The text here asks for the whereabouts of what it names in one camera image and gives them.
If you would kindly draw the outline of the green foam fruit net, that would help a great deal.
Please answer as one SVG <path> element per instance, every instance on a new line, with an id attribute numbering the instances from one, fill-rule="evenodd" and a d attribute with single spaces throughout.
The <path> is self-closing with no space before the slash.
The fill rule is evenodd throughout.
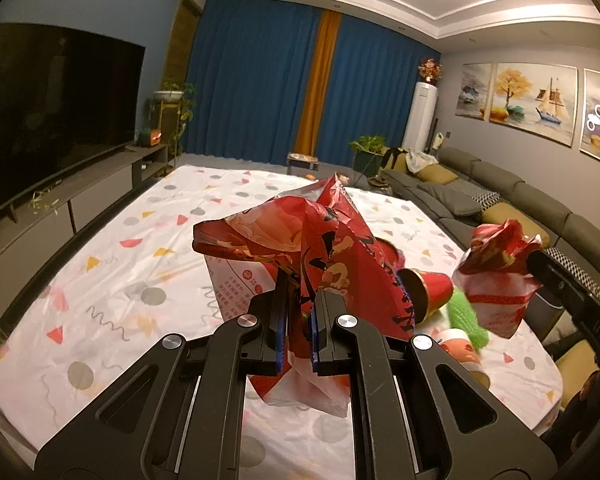
<path id="1" fill-rule="evenodd" d="M 446 310 L 450 327 L 462 330 L 476 350 L 481 350 L 489 343 L 488 331 L 479 325 L 474 308 L 459 288 L 453 290 Z"/>

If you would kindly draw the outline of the small red wrapper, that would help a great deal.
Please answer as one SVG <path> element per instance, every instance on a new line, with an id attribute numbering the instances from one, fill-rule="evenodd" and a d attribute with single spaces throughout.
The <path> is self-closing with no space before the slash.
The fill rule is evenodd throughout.
<path id="1" fill-rule="evenodd" d="M 536 250 L 542 250 L 541 237 L 525 236 L 519 221 L 485 223 L 472 232 L 452 275 L 479 325 L 496 336 L 515 335 L 529 301 L 541 287 L 527 268 L 527 259 Z"/>

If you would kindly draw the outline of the red paper cup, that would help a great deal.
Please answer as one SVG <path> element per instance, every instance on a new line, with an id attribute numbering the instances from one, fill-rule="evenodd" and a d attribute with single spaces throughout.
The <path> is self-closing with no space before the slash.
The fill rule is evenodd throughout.
<path id="1" fill-rule="evenodd" d="M 415 324 L 430 318 L 452 298 L 454 285 L 446 274 L 404 268 L 398 278 L 411 298 Z"/>

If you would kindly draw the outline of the large red paper wrapper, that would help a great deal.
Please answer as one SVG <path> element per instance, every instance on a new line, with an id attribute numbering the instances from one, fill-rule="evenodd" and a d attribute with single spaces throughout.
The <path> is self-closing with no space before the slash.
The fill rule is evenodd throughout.
<path id="1" fill-rule="evenodd" d="M 320 290 L 343 298 L 349 313 L 390 337 L 407 340 L 415 327 L 410 295 L 340 181 L 279 194 L 218 220 L 199 222 L 193 248 L 204 255 L 222 318 L 247 312 L 250 300 L 286 274 L 298 286 L 300 306 L 289 321 L 282 371 L 254 376 L 251 385 L 272 405 L 306 404 L 347 415 L 349 381 L 320 377 L 310 365 L 303 319 Z"/>

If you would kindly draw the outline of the patterned white tablecloth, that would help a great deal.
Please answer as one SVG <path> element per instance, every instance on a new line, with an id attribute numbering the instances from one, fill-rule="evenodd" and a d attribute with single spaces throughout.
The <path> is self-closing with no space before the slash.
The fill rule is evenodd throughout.
<path id="1" fill-rule="evenodd" d="M 0 429 L 32 469 L 38 448 L 168 333 L 211 334 L 222 316 L 193 226 L 308 185 L 257 170 L 183 166 L 100 230 L 50 281 L 0 351 Z M 347 188 L 406 266 L 451 276 L 464 249 L 414 202 Z M 494 394 L 538 436 L 562 376 L 525 322 L 480 351 Z M 265 404 L 248 385 L 239 479 L 354 479 L 351 412 Z"/>

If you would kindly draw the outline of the grey sectional sofa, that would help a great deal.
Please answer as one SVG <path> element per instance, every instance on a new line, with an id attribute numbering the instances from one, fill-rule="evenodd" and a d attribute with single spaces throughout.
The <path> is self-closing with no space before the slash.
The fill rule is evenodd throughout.
<path id="1" fill-rule="evenodd" d="M 499 166 L 457 148 L 440 148 L 436 159 L 463 179 L 498 192 L 501 201 L 471 217 L 454 217 L 442 203 L 418 187 L 406 168 L 402 148 L 389 148 L 382 156 L 379 177 L 390 185 L 393 195 L 410 200 L 443 226 L 460 246 L 469 245 L 472 231 L 483 223 L 520 222 L 524 235 L 541 237 L 544 250 L 556 247 L 600 284 L 600 230 L 588 219 Z"/>

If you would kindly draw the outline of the grey sofa cushion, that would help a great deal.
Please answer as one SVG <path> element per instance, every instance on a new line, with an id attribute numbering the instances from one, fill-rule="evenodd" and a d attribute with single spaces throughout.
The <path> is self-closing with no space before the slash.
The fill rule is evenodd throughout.
<path id="1" fill-rule="evenodd" d="M 447 185 L 424 182 L 418 187 L 442 203 L 454 217 L 471 217 L 482 211 L 482 206 L 473 198 Z"/>

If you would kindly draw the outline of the white cloth on sofa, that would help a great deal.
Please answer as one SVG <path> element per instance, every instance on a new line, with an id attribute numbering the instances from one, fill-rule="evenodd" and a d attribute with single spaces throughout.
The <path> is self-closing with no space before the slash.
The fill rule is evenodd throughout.
<path id="1" fill-rule="evenodd" d="M 437 165 L 438 161 L 432 155 L 408 148 L 405 152 L 405 163 L 410 174 L 418 174 L 429 166 Z"/>

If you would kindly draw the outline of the small grey landscape painting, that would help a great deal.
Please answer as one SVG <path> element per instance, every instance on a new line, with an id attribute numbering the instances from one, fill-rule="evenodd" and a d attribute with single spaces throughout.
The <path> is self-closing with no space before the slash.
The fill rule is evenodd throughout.
<path id="1" fill-rule="evenodd" d="M 492 75 L 491 63 L 464 64 L 455 115 L 484 119 Z"/>

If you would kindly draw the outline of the white standing air conditioner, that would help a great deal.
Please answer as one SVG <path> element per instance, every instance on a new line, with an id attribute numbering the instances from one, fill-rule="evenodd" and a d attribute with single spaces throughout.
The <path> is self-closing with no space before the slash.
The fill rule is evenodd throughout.
<path id="1" fill-rule="evenodd" d="M 418 82 L 415 86 L 410 114 L 404 131 L 401 148 L 422 152 L 429 136 L 438 88 L 428 82 Z"/>

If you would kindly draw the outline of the green potted plant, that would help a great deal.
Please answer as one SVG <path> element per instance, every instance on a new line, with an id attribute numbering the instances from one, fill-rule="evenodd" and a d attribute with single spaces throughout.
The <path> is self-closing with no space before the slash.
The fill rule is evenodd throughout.
<path id="1" fill-rule="evenodd" d="M 376 176 L 386 151 L 383 136 L 359 136 L 349 143 L 353 151 L 352 169 L 364 177 Z"/>

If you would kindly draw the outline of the red flower decoration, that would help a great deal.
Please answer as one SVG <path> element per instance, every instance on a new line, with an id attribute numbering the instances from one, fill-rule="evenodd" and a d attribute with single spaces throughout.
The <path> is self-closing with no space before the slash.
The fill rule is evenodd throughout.
<path id="1" fill-rule="evenodd" d="M 422 82 L 435 86 L 441 78 L 442 67 L 435 58 L 425 58 L 418 66 L 418 74 Z"/>

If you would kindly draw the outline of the plant on corner stand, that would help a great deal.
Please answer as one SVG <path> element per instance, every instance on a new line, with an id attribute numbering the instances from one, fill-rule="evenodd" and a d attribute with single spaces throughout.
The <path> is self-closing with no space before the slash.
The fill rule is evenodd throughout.
<path id="1" fill-rule="evenodd" d="M 149 127 L 159 130 L 170 158 L 183 153 L 183 136 L 194 117 L 196 90 L 193 84 L 163 81 L 149 104 Z"/>

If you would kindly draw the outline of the orange curtain strip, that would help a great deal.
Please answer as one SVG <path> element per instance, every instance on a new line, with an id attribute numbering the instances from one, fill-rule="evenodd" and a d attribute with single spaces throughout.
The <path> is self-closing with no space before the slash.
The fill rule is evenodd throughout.
<path id="1" fill-rule="evenodd" d="M 335 11 L 323 10 L 321 13 L 300 124 L 294 142 L 295 153 L 306 156 L 314 156 L 316 153 L 341 18 L 342 15 Z"/>

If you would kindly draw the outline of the blue curtain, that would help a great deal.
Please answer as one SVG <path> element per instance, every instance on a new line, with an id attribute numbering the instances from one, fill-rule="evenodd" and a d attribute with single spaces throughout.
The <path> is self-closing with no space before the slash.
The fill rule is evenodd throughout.
<path id="1" fill-rule="evenodd" d="M 294 151 L 322 11 L 275 0 L 207 1 L 188 66 L 197 104 L 183 136 L 186 153 L 285 161 Z M 359 136 L 401 143 L 418 66 L 440 54 L 341 15 L 314 156 L 347 166 L 349 143 Z"/>

